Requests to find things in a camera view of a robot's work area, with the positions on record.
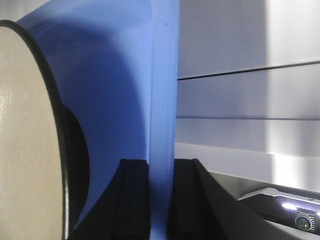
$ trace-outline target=white panel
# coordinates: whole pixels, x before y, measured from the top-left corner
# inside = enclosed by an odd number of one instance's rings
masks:
[[[320,158],[221,148],[197,144],[175,144],[175,157],[197,158],[214,173],[320,192]]]
[[[320,121],[178,118],[176,142],[319,157]]]
[[[320,118],[320,64],[178,82],[177,115]]]
[[[180,78],[320,59],[318,0],[180,5]]]
[[[48,0],[0,0],[0,20],[17,21]]]

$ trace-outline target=blue plastic part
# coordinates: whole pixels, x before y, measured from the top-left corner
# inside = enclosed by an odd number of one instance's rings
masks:
[[[178,77],[178,0],[51,0],[18,21],[51,67],[90,157],[80,220],[120,159],[149,161],[151,239],[166,239]]]

